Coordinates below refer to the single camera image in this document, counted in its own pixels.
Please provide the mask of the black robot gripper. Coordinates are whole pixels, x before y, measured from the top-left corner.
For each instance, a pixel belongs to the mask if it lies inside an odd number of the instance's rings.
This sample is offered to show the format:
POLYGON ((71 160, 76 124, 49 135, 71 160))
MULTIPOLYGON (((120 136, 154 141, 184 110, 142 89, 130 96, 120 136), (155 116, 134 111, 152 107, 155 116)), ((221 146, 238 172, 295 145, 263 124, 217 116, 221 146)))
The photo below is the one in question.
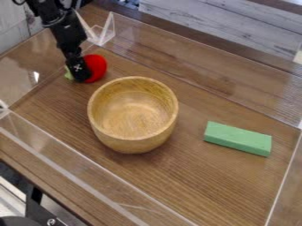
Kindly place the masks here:
POLYGON ((56 40, 56 46, 66 56, 66 78, 84 83, 91 77, 84 57, 80 55, 80 44, 86 41, 86 30, 74 11, 49 27, 56 40))

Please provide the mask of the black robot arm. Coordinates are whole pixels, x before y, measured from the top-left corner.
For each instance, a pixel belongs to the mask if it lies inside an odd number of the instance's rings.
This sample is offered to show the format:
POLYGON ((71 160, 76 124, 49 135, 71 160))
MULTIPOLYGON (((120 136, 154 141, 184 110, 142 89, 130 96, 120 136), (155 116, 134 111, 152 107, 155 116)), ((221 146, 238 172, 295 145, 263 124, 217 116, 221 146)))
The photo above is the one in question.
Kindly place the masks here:
POLYGON ((48 28, 55 37, 56 47, 66 57, 66 67, 78 82, 92 78, 86 59, 82 54, 82 43, 87 34, 76 11, 66 8, 59 0, 11 0, 15 5, 28 5, 36 17, 41 19, 43 28, 48 28))

